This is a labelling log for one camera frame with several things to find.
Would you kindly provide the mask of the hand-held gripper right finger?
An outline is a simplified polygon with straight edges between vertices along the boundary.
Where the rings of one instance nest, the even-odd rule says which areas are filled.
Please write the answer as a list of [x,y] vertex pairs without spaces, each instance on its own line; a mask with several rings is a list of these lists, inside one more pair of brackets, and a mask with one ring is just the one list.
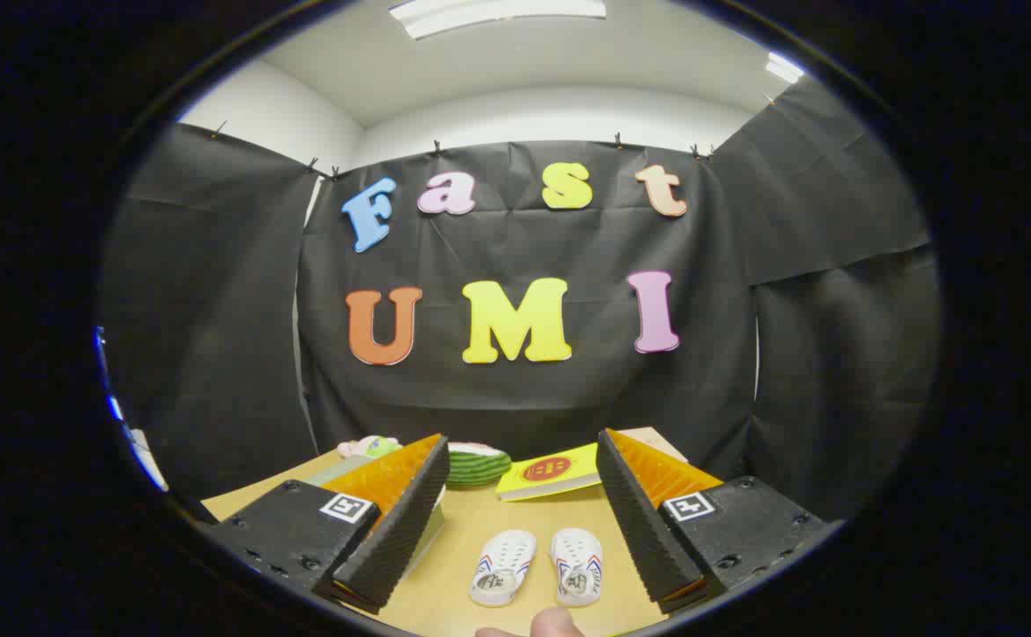
[[648,598],[665,614],[766,579],[838,531],[764,480],[716,477],[624,433],[596,467]]

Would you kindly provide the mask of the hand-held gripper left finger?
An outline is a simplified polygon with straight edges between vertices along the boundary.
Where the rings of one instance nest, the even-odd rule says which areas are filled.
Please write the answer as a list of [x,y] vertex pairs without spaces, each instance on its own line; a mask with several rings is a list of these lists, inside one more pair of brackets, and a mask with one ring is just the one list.
[[434,434],[317,487],[285,480],[209,539],[282,586],[376,614],[402,579],[450,472]]

